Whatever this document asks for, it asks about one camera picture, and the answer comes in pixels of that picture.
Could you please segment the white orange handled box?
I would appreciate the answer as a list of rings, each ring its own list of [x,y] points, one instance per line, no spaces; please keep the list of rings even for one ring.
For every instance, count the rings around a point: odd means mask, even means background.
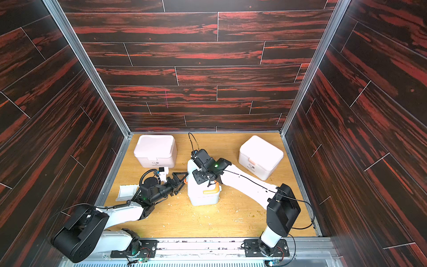
[[[220,197],[221,186],[218,182],[209,185],[209,181],[197,184],[192,172],[197,170],[196,164],[189,160],[187,163],[187,194],[193,206],[217,204]]]

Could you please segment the pink medicine chest box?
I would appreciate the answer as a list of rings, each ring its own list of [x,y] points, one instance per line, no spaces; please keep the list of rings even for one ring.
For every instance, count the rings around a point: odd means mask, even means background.
[[[175,138],[172,135],[141,135],[134,156],[144,168],[174,168],[177,158]]]

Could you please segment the white pink first aid box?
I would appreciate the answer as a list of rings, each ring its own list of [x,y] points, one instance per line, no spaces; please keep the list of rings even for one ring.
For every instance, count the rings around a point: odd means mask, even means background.
[[[240,147],[239,164],[265,181],[277,168],[283,156],[282,150],[254,135]]]

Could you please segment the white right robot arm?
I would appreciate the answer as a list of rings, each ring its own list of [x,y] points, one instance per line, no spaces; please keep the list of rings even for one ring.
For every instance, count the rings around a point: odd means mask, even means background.
[[[266,228],[258,244],[265,255],[271,255],[270,250],[288,235],[301,211],[291,188],[259,180],[226,159],[215,160],[204,149],[192,151],[191,160],[196,165],[192,175],[197,183],[217,181],[239,190],[266,210]]]

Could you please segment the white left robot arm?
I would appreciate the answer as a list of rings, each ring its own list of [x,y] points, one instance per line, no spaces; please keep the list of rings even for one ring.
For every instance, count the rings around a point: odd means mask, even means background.
[[[51,238],[51,245],[73,263],[79,263],[92,254],[111,253],[122,258],[150,257],[153,246],[145,246],[137,233],[123,228],[109,228],[129,221],[147,218],[157,204],[176,195],[184,186],[187,172],[174,172],[165,183],[160,181],[160,170],[144,173],[137,191],[124,204],[98,207],[78,204],[65,225]]]

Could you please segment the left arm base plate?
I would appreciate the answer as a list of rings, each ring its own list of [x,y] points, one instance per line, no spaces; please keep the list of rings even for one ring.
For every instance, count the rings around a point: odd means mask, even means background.
[[[157,251],[158,240],[140,239],[133,240],[127,249],[124,251],[111,251],[111,258],[123,259],[151,259],[154,258]]]

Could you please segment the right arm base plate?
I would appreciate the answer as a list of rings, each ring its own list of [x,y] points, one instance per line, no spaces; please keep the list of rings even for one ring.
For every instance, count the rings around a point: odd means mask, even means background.
[[[260,257],[289,257],[290,252],[286,240],[280,239],[273,247],[264,244],[260,238],[258,239],[245,239],[241,248],[245,252],[247,258],[260,258]]]

